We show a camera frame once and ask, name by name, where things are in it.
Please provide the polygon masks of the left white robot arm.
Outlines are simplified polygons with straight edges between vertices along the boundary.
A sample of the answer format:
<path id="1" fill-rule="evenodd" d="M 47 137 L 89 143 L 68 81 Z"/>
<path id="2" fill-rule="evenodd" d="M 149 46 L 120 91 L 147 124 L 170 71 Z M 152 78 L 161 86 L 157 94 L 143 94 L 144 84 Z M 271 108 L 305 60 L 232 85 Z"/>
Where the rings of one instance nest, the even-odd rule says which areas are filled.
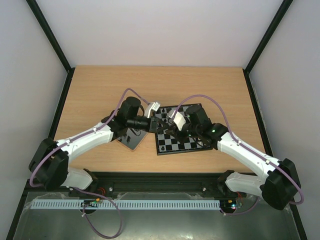
<path id="1" fill-rule="evenodd" d="M 61 140 L 44 139 L 28 166 L 29 184 L 44 187 L 46 191 L 60 187 L 86 190 L 94 182 L 94 175 L 87 169 L 70 167 L 70 163 L 85 152 L 124 136 L 128 129 L 155 133 L 159 119 L 152 112 L 159 108 L 160 103 L 151 102 L 139 115 L 141 101 L 129 96 L 94 127 Z"/>

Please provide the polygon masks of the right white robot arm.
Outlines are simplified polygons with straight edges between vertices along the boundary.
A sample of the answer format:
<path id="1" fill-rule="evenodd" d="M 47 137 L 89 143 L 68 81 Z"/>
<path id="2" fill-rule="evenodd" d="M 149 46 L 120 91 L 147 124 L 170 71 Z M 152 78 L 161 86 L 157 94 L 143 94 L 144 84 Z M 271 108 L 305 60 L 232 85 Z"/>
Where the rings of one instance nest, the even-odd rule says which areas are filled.
<path id="1" fill-rule="evenodd" d="M 204 146 L 221 151 L 254 172 L 247 175 L 228 170 L 218 183 L 218 191 L 229 196 L 243 192 L 263 198 L 272 208 L 283 210 L 301 189 L 295 164 L 288 158 L 279 160 L 238 138 L 221 123 L 213 123 L 200 105 L 192 105 L 182 115 L 175 108 L 167 114 L 172 128 L 167 133 L 178 141 L 198 138 Z"/>

